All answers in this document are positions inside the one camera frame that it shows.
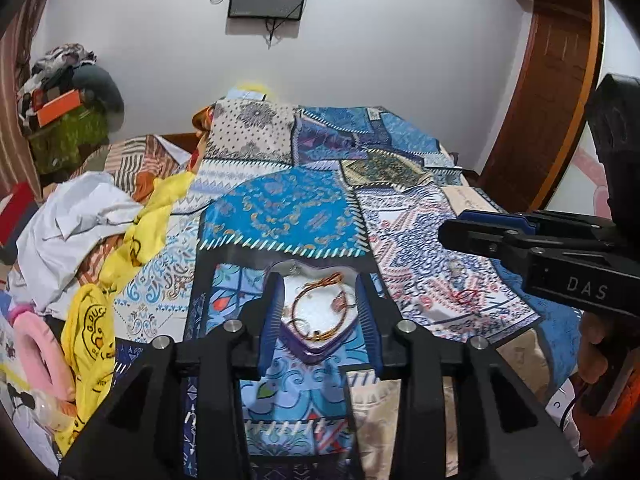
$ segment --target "wooden door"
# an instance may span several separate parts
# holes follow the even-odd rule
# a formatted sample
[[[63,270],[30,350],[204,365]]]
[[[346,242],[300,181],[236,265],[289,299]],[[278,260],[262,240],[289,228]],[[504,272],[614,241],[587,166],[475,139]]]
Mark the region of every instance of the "wooden door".
[[[580,101],[590,39],[584,18],[534,9],[520,78],[479,181],[507,211],[529,209],[557,161]]]

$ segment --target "blue gripper pad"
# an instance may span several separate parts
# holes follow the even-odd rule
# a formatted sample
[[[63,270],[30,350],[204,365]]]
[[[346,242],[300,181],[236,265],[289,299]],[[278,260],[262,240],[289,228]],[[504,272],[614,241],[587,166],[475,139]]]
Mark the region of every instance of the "blue gripper pad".
[[[273,353],[276,348],[276,340],[280,334],[280,321],[284,307],[284,279],[277,274],[274,294],[264,318],[264,327],[260,334],[260,354],[258,355],[258,373],[264,377],[273,361]]]
[[[380,333],[378,332],[378,327],[376,326],[376,321],[374,320],[371,306],[367,299],[367,293],[360,275],[356,277],[355,292],[356,306],[358,307],[358,320],[360,321],[360,327],[362,329],[369,363],[376,371],[376,375],[380,376],[383,368],[382,340],[380,338]]]
[[[472,211],[465,209],[458,216],[458,220],[467,222],[478,222],[481,224],[492,224],[503,226],[505,229],[515,229],[526,235],[536,234],[536,227],[531,225],[526,218],[519,215],[509,215],[504,213],[490,213],[486,211]]]

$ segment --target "patchwork quilt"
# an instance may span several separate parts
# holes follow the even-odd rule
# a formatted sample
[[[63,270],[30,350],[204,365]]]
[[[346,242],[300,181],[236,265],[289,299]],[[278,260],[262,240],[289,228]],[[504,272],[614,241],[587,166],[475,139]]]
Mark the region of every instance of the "patchwork quilt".
[[[166,246],[114,302],[114,380],[155,336],[199,338],[237,317],[283,262],[367,272],[405,318],[437,336],[500,346],[530,330],[548,305],[528,302],[491,260],[438,242],[455,216],[444,187],[461,184],[438,141],[386,108],[217,102]],[[353,445],[340,367],[369,359],[357,321],[333,337],[339,345],[313,364],[280,338],[266,375],[241,381],[257,479],[337,478]],[[184,471],[197,477],[196,379],[184,393]]]

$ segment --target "white wall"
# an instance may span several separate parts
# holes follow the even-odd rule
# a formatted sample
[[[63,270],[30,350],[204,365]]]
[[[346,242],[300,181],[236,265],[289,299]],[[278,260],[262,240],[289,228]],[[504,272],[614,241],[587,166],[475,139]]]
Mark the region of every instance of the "white wall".
[[[604,49],[598,83],[607,73],[640,76],[640,41],[609,0],[605,0],[604,7]],[[582,133],[578,148],[597,160],[596,148],[588,124]],[[578,168],[575,160],[574,155],[546,208],[593,215],[595,213],[593,200],[597,186]]]
[[[268,49],[264,24],[229,25],[226,3],[48,0],[32,56],[94,50],[126,103],[117,138],[191,131],[200,107],[254,81],[297,104],[384,105],[473,168],[527,14],[518,0],[308,0],[299,29],[281,29],[297,37]]]

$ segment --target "yellow cloth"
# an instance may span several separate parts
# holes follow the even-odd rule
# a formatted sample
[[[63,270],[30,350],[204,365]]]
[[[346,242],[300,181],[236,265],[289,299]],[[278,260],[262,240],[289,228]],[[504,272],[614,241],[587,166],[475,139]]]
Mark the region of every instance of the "yellow cloth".
[[[61,344],[65,360],[76,375],[78,415],[68,430],[55,435],[62,454],[111,387],[115,364],[113,299],[164,247],[172,205],[187,193],[194,177],[187,171],[164,180],[156,178],[154,192],[127,229],[123,244],[105,260],[100,283],[82,286],[72,300]]]

